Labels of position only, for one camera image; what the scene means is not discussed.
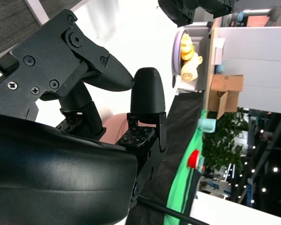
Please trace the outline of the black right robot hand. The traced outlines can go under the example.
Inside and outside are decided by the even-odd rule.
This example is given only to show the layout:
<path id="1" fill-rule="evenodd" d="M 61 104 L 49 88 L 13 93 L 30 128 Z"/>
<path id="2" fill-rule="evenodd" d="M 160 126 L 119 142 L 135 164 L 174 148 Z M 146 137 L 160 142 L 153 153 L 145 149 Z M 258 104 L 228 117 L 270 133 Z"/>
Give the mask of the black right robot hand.
<path id="1" fill-rule="evenodd" d="M 163 84 L 135 76 L 63 10 L 0 58 L 0 225 L 113 225 L 167 151 Z M 86 85 L 131 91 L 115 144 Z"/>

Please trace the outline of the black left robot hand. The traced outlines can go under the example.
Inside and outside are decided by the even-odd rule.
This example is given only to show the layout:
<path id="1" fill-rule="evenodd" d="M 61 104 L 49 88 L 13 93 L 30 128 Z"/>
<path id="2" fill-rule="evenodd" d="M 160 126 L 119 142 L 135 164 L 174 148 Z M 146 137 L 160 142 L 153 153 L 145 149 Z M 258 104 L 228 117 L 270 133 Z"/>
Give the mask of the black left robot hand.
<path id="1" fill-rule="evenodd" d="M 193 23 L 195 10 L 202 8 L 213 18 L 233 12 L 235 0 L 158 0 L 159 7 L 178 27 Z"/>

